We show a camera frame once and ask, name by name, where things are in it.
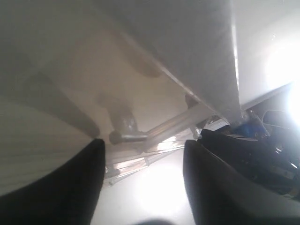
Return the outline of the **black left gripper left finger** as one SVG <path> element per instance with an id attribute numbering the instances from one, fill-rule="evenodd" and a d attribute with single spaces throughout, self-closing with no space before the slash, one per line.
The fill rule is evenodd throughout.
<path id="1" fill-rule="evenodd" d="M 95 139 L 43 178 L 0 198 L 2 225 L 89 225 L 105 176 L 105 143 Z"/>

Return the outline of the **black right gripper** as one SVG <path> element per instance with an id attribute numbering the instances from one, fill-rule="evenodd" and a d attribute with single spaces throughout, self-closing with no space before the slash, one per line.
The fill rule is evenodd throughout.
<path id="1" fill-rule="evenodd" d="M 250 181 L 289 199 L 300 197 L 300 142 L 283 133 L 261 139 L 204 129 L 201 144 Z"/>

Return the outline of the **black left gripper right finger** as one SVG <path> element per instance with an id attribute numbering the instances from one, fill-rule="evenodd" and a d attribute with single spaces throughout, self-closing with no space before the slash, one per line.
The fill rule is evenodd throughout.
<path id="1" fill-rule="evenodd" d="M 187 140 L 183 178 L 197 225 L 298 225 L 300 204 L 249 181 L 200 143 Z"/>

